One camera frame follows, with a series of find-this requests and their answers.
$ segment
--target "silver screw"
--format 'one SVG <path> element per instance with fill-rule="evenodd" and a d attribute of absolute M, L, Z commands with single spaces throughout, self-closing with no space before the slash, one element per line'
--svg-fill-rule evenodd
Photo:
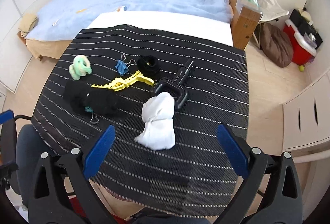
<path fill-rule="evenodd" d="M 291 158 L 291 154 L 288 153 L 288 152 L 285 152 L 284 153 L 284 157 L 287 158 L 287 159 L 290 159 Z"/>
<path fill-rule="evenodd" d="M 73 148 L 72 150 L 71 150 L 71 153 L 73 154 L 73 155 L 76 155 L 76 154 L 78 154 L 80 152 L 80 149 L 78 149 L 78 148 Z"/>
<path fill-rule="evenodd" d="M 252 152 L 253 152 L 254 154 L 260 154 L 260 153 L 261 153 L 261 149 L 259 149 L 259 148 L 253 148 L 253 149 L 252 149 Z"/>
<path fill-rule="evenodd" d="M 41 158 L 42 159 L 46 159 L 48 157 L 48 153 L 47 152 L 43 152 L 42 154 L 41 154 Z"/>

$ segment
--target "blue binder clip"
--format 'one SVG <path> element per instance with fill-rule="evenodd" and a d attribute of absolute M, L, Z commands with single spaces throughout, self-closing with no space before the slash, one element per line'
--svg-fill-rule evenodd
<path fill-rule="evenodd" d="M 134 59 L 131 59 L 128 63 L 124 63 L 125 59 L 126 56 L 124 54 L 121 54 L 121 58 L 120 60 L 118 60 L 117 65 L 115 66 L 116 70 L 121 76 L 128 73 L 129 66 L 136 64 Z"/>

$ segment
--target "wooden headboard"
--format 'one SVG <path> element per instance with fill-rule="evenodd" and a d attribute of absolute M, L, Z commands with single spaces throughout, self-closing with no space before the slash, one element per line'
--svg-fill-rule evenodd
<path fill-rule="evenodd" d="M 229 0 L 229 3 L 234 13 L 230 24 L 234 47 L 244 50 L 261 19 L 262 13 L 241 4 L 239 0 Z"/>

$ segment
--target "red storage box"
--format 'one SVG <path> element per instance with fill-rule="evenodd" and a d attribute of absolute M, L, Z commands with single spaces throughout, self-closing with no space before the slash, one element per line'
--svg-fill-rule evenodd
<path fill-rule="evenodd" d="M 316 56 L 316 50 L 305 41 L 290 19 L 285 21 L 283 31 L 288 34 L 293 47 L 293 63 L 305 65 L 312 57 Z"/>

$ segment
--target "white cloth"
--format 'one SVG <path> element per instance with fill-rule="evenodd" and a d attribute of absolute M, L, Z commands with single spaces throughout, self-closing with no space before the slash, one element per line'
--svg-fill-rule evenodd
<path fill-rule="evenodd" d="M 169 93 L 150 98 L 142 107 L 145 128 L 134 141 L 152 150 L 172 148 L 175 145 L 173 115 L 174 98 Z"/>

